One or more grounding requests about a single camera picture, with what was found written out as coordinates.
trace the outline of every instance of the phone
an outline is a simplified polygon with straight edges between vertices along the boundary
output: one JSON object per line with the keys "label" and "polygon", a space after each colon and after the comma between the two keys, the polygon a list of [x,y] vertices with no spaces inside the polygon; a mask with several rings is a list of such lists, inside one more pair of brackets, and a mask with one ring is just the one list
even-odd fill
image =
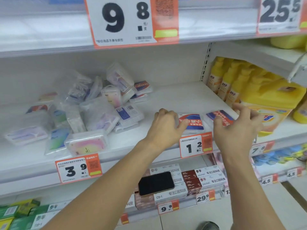
{"label": "phone", "polygon": [[138,183],[138,192],[141,197],[149,196],[174,188],[175,184],[172,178],[172,174],[169,171],[143,177]]}

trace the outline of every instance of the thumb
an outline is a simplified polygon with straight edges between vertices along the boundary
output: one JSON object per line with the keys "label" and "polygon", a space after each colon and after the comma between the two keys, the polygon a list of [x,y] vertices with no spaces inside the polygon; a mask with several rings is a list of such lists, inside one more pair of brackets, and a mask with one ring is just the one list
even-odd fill
{"label": "thumb", "polygon": [[213,130],[214,131],[222,131],[224,128],[223,120],[220,116],[216,116],[213,120]]}
{"label": "thumb", "polygon": [[177,131],[180,133],[180,135],[182,135],[182,133],[187,129],[189,123],[190,121],[188,119],[184,119],[179,123]]}

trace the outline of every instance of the smartphone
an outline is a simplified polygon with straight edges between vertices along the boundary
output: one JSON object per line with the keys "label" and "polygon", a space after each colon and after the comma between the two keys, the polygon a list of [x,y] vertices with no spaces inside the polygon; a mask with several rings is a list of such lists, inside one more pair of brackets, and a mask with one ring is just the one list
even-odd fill
{"label": "smartphone", "polygon": [[174,188],[175,184],[172,178],[172,174],[169,171],[143,177],[138,183],[138,192],[141,197],[149,196]]}

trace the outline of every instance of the forearm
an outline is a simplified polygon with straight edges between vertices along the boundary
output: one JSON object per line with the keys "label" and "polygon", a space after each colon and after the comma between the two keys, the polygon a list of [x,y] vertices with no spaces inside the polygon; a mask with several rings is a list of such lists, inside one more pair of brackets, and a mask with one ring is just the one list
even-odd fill
{"label": "forearm", "polygon": [[158,154],[156,147],[140,141],[43,229],[114,229],[134,188]]}
{"label": "forearm", "polygon": [[285,229],[256,178],[248,157],[223,155],[223,162],[231,193],[233,229]]}

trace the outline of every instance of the person's left hand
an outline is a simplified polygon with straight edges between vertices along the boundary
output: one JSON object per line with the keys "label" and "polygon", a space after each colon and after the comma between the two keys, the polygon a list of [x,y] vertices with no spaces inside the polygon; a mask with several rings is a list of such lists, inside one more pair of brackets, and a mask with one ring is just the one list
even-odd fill
{"label": "person's left hand", "polygon": [[189,124],[189,120],[185,119],[176,127],[176,118],[178,118],[177,113],[163,108],[155,113],[153,123],[144,140],[157,147],[159,153],[178,143]]}

